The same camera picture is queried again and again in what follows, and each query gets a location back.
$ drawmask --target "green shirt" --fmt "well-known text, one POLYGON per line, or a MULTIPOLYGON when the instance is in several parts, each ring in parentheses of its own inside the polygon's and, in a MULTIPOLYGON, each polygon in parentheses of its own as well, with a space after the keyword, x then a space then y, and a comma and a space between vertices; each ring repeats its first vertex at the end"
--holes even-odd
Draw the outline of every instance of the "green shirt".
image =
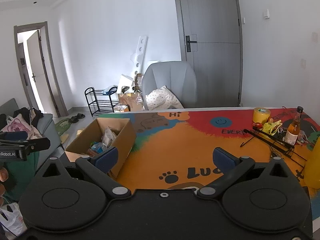
POLYGON ((4 163, 4 167, 9 173, 8 179, 5 182, 0 182, 6 189, 3 195, 5 204, 19 202, 21 195, 36 174, 38 159, 39 152, 35 152, 27 156, 25 162, 4 163))

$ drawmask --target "person's hand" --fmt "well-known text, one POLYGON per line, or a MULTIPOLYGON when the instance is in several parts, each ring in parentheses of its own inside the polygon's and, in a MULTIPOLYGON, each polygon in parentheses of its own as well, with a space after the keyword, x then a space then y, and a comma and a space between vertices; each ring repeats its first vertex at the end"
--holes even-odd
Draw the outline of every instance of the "person's hand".
MULTIPOLYGON (((0 170, 0 181, 4 182, 8 179, 9 174, 8 171, 5 168, 2 168, 0 170)), ((3 205, 4 199, 2 198, 3 194, 5 192, 5 188, 2 184, 0 184, 0 207, 3 205)))

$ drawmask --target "orange juice bottle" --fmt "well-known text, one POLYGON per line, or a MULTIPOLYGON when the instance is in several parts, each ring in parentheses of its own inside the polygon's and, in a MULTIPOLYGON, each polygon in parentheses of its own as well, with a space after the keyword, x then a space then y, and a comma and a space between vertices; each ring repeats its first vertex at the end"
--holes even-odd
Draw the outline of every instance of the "orange juice bottle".
POLYGON ((287 133, 284 137, 284 141, 295 145, 299 132, 300 132, 300 118, 301 114, 303 113, 303 108, 298 106, 296 116, 294 117, 293 122, 289 125, 287 133))
POLYGON ((304 168, 304 182, 308 187, 320 188, 320 139, 318 138, 313 151, 304 168))

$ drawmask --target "gray chair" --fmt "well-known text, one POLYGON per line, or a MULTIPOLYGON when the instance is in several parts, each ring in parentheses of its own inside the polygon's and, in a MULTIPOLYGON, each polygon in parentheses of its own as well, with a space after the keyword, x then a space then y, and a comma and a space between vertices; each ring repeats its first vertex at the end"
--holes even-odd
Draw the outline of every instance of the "gray chair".
MULTIPOLYGON (((6 114, 13 116, 13 112, 18 110, 19 107, 14 98, 0 106, 0 114, 6 114)), ((50 148, 39 153, 39 160, 37 168, 39 168, 49 155, 59 146, 62 146, 61 139, 58 135, 54 122, 52 120, 52 114, 43 114, 43 117, 39 119, 37 129, 43 137, 47 137, 50 140, 50 148)))
POLYGON ((143 100, 153 90, 166 86, 184 108, 194 108, 197 102, 196 75, 190 64, 183 61, 167 61, 151 64, 142 79, 143 100))

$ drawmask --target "blue gripper pad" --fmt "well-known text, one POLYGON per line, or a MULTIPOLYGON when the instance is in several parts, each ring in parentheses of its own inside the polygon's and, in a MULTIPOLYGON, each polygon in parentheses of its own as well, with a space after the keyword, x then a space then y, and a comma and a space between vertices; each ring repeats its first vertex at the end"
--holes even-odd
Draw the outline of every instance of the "blue gripper pad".
POLYGON ((24 141, 27 138, 28 138, 28 133, 26 131, 0 133, 0 139, 1 140, 24 141))
POLYGON ((93 157, 90 162, 103 173, 108 173, 118 162, 118 149, 110 147, 108 150, 93 157))
POLYGON ((216 147, 213 150, 212 158, 214 165, 216 165, 223 174, 231 171, 240 163, 239 158, 220 147, 216 147))

